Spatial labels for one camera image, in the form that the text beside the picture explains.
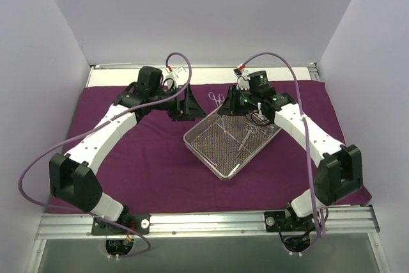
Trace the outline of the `silver surgical scissors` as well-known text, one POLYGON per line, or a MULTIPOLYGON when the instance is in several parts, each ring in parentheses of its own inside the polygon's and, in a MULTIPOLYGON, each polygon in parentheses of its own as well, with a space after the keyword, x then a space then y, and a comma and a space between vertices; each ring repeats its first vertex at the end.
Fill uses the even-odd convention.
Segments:
POLYGON ((240 146, 238 147, 238 152, 242 150, 242 148, 245 146, 248 138, 250 137, 250 135, 255 134, 258 130, 256 127, 253 127, 252 125, 246 125, 245 126, 245 137, 242 140, 242 142, 240 143, 240 146))

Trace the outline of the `metal mesh instrument tray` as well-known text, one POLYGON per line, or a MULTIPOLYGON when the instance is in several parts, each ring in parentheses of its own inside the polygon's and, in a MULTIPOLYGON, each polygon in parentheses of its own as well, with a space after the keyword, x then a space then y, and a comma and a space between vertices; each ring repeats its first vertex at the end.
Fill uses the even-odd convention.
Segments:
POLYGON ((187 148, 221 180, 230 180, 243 169, 281 131, 276 125, 264 129, 274 131, 269 139, 261 134, 250 135, 245 146, 238 147, 245 137, 246 125, 261 126, 259 120, 247 116, 221 116, 213 110, 183 136, 187 148))

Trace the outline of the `purple cloth wrap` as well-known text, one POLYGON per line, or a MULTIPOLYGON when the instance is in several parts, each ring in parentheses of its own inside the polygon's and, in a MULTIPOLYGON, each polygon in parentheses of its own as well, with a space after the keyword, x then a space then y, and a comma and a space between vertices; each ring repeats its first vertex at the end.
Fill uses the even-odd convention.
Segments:
MULTIPOLYGON (((345 142, 325 85, 299 81, 304 112, 345 142)), ((86 88, 69 137, 95 127, 124 86, 86 88)), ((183 135, 198 121, 171 121, 152 111, 130 130, 100 166, 103 191, 132 213, 225 212, 283 209, 308 187, 305 151, 280 132, 228 181, 217 178, 186 146, 183 135)))

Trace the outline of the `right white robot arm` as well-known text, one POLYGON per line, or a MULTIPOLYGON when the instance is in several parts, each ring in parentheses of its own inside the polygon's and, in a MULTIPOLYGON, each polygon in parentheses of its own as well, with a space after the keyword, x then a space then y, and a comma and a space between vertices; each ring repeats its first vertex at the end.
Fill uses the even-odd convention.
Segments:
POLYGON ((316 172, 310 174, 312 186, 292 200, 283 215, 289 229, 300 229, 307 222, 307 216, 363 187, 360 150, 326 133, 303 113, 289 94, 276 93, 274 88, 240 91, 230 86, 218 110, 223 116, 245 116, 253 112, 290 135, 306 151, 308 163, 316 166, 316 172))

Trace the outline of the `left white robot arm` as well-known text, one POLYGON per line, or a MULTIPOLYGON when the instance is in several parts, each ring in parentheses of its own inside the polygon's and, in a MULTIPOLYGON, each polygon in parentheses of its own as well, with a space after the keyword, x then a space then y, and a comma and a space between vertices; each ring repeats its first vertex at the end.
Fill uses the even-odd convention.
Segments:
POLYGON ((106 220, 114 234, 128 229, 125 206, 103 192, 96 174, 119 142, 152 110, 166 111, 173 121, 194 121, 206 113, 192 94, 190 86, 183 90, 166 91, 160 86, 140 87, 129 84, 108 108, 98 125, 64 155, 54 154, 49 161, 50 193, 71 206, 106 220))

